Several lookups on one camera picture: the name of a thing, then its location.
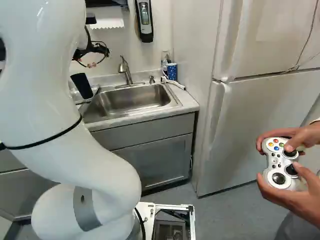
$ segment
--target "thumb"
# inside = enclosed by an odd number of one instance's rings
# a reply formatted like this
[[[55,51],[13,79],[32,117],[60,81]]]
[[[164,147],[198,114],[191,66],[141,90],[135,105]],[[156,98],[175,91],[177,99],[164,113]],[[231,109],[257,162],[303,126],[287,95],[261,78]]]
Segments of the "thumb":
[[[284,145],[284,149],[291,153],[297,147],[303,145],[304,141],[308,138],[308,134],[305,131],[299,131],[295,136],[289,139]]]
[[[320,179],[317,175],[296,161],[293,166],[297,173],[306,180],[309,190],[320,188]]]

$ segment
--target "gray cabinet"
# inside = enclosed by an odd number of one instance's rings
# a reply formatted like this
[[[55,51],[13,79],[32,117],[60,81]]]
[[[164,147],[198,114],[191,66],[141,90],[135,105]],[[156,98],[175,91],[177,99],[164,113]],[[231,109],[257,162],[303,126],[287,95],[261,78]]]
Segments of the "gray cabinet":
[[[38,198],[57,183],[22,169],[0,174],[0,215],[13,221],[31,214]]]
[[[195,113],[92,132],[106,149],[138,172],[142,190],[189,178]],[[31,214],[37,199],[57,183],[28,170],[8,150],[0,151],[0,216]]]
[[[148,190],[189,177],[192,133],[113,153],[127,160],[138,172],[142,190]]]
[[[0,173],[25,168],[26,167],[19,162],[9,150],[0,151]]]

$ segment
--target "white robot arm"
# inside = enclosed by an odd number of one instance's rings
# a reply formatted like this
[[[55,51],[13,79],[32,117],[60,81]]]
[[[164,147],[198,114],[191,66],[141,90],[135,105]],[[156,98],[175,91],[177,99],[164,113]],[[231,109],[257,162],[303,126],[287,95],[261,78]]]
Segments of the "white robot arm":
[[[96,142],[69,94],[85,16],[84,0],[1,0],[1,140],[33,172],[62,183],[32,212],[42,240],[125,240],[141,196],[135,169]]]

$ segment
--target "sleeve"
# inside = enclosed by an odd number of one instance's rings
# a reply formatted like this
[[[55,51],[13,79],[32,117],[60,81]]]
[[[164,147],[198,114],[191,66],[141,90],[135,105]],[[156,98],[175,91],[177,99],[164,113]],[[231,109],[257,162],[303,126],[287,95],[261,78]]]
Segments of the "sleeve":
[[[316,120],[314,120],[314,121],[310,122],[310,124],[313,124],[313,123],[318,122],[318,121],[320,121],[320,117],[319,117],[318,119],[316,119]]]

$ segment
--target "blue cup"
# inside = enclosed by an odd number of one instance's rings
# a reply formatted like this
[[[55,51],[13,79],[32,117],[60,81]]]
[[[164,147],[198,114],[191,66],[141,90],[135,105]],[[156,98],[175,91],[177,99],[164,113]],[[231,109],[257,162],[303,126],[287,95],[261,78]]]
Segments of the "blue cup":
[[[168,78],[169,80],[177,81],[178,80],[178,65],[176,63],[168,63]]]

